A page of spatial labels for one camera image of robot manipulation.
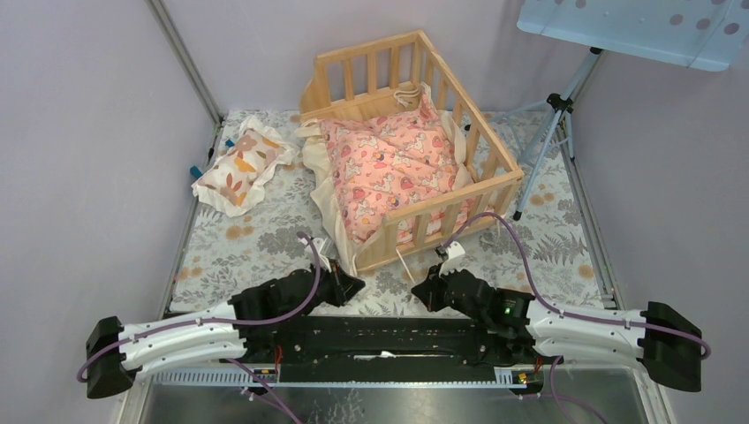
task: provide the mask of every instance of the pink blanket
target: pink blanket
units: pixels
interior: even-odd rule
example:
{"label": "pink blanket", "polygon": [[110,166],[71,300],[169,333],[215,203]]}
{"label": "pink blanket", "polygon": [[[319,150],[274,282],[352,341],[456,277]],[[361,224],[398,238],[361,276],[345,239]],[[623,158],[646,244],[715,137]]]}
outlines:
{"label": "pink blanket", "polygon": [[[455,146],[427,93],[416,110],[364,122],[324,119],[320,128],[344,226],[355,243],[367,241],[389,210],[460,188]],[[469,206],[464,203],[458,223]],[[439,231],[442,215],[431,215],[428,235]],[[398,228],[398,242],[409,241],[413,219]]]}

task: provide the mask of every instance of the red wire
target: red wire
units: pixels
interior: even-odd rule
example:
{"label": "red wire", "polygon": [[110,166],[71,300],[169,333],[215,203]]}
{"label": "red wire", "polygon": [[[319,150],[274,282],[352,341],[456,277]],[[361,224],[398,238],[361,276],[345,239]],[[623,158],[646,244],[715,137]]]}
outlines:
{"label": "red wire", "polygon": [[538,373],[541,367],[543,367],[543,360],[541,358],[536,358],[536,366],[533,367],[533,373]]}
{"label": "red wire", "polygon": [[281,346],[276,346],[276,349],[273,350],[273,353],[276,356],[276,379],[278,379],[278,365],[281,364],[281,358],[284,357],[284,348]]}

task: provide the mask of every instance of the purple wall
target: purple wall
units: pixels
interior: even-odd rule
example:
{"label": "purple wall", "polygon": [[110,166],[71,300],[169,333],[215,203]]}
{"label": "purple wall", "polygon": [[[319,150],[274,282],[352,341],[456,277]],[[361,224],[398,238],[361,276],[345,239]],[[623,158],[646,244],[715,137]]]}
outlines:
{"label": "purple wall", "polygon": [[628,307],[672,305],[714,354],[679,424],[746,422],[749,49],[728,71],[603,59],[575,115],[576,150]]}
{"label": "purple wall", "polygon": [[0,422],[108,422],[95,323],[155,319],[212,131],[146,2],[0,4]]}
{"label": "purple wall", "polygon": [[564,89],[582,46],[520,31],[518,0],[168,0],[175,25],[223,111],[288,110],[314,55],[425,28],[484,110]]}

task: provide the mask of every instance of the tripod leg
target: tripod leg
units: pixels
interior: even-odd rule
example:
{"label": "tripod leg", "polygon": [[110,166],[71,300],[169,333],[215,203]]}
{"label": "tripod leg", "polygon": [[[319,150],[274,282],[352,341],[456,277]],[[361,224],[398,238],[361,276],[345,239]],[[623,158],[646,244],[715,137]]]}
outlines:
{"label": "tripod leg", "polygon": [[518,158],[519,163],[523,163],[523,162],[527,163],[528,157],[533,153],[533,149],[536,147],[536,144],[538,144],[538,142],[541,141],[541,136],[547,131],[547,129],[554,128],[554,126],[549,127],[552,119],[554,119],[553,110],[546,114],[546,117],[543,118],[543,122],[541,123],[541,126],[539,126],[538,131],[536,131],[536,134],[533,136],[533,139],[531,140],[530,143],[528,143],[526,148],[524,148],[523,151],[520,153],[520,158]]}
{"label": "tripod leg", "polygon": [[567,148],[570,152],[570,160],[575,162],[575,139],[572,138],[572,114],[570,112],[567,112],[567,118],[566,118],[566,126],[565,130],[567,131]]}
{"label": "tripod leg", "polygon": [[551,119],[551,126],[550,130],[547,132],[546,137],[543,139],[543,145],[541,146],[541,152],[539,153],[538,160],[536,160],[536,164],[533,167],[533,170],[531,171],[530,177],[528,177],[528,184],[526,185],[526,189],[523,192],[523,197],[520,199],[520,203],[518,204],[518,208],[515,210],[515,215],[512,216],[512,219],[515,221],[519,220],[520,217],[523,215],[523,209],[526,207],[526,203],[528,202],[528,197],[531,195],[531,191],[533,190],[533,182],[536,179],[536,176],[538,175],[538,171],[541,168],[541,165],[543,164],[543,158],[546,156],[546,151],[549,149],[549,143],[551,142],[552,137],[554,137],[554,128],[556,128],[556,124],[559,122],[559,118],[562,116],[562,111],[559,110],[557,113],[554,114],[554,116]]}
{"label": "tripod leg", "polygon": [[520,108],[517,108],[517,109],[514,109],[514,110],[510,110],[509,112],[501,113],[501,114],[497,115],[497,117],[499,117],[499,118],[511,117],[512,115],[515,115],[517,113],[525,112],[526,110],[535,110],[535,109],[538,109],[541,106],[545,106],[545,105],[546,105],[546,101],[545,100],[541,100],[541,101],[538,101],[536,103],[527,104],[526,106],[523,106],[523,107],[520,107]]}

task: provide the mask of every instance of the leaf print pillowcase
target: leaf print pillowcase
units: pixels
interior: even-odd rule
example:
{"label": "leaf print pillowcase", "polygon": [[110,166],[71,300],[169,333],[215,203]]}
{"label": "leaf print pillowcase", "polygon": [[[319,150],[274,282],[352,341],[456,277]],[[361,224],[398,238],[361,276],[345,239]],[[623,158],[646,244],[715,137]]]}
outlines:
{"label": "leaf print pillowcase", "polygon": [[235,145],[195,181],[193,195],[227,216],[244,215],[265,198],[262,186],[276,166],[290,164],[297,152],[274,128],[248,117]]}

